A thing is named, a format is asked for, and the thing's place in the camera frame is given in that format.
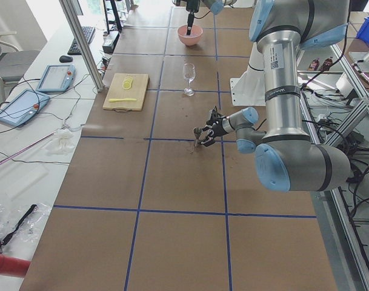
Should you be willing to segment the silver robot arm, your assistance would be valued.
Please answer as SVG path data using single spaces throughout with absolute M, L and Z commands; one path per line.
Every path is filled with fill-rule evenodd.
M 186 11 L 188 12 L 187 18 L 187 31 L 186 35 L 190 36 L 192 33 L 192 27 L 195 17 L 195 14 L 199 11 L 200 3 L 203 3 L 212 14 L 217 15 L 219 14 L 222 9 L 226 5 L 233 5 L 236 3 L 236 0 L 231 1 L 220 1 L 220 0 L 188 0 L 186 1 Z
M 255 155 L 257 176 L 270 190 L 321 192 L 345 182 L 350 174 L 346 154 L 312 144 L 303 129 L 296 51 L 341 41 L 349 8 L 348 1 L 257 1 L 249 37 L 264 60 L 268 130 L 254 129 L 258 113 L 252 107 L 229 116 L 212 112 L 201 145 L 235 132 L 238 150 Z

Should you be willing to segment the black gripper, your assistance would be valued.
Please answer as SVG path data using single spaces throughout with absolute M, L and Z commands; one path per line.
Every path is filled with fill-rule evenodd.
M 197 13 L 199 11 L 199 7 L 200 0 L 186 0 L 186 11 L 189 12 L 187 18 L 187 32 L 186 32 L 187 36 L 191 35 L 194 22 L 194 13 Z
M 214 137 L 212 136 L 224 136 L 228 134 L 228 131 L 223 126 L 225 117 L 211 118 L 206 122 L 205 127 L 198 127 L 198 132 L 207 132 L 203 140 L 198 141 L 199 146 L 209 147 L 215 143 Z

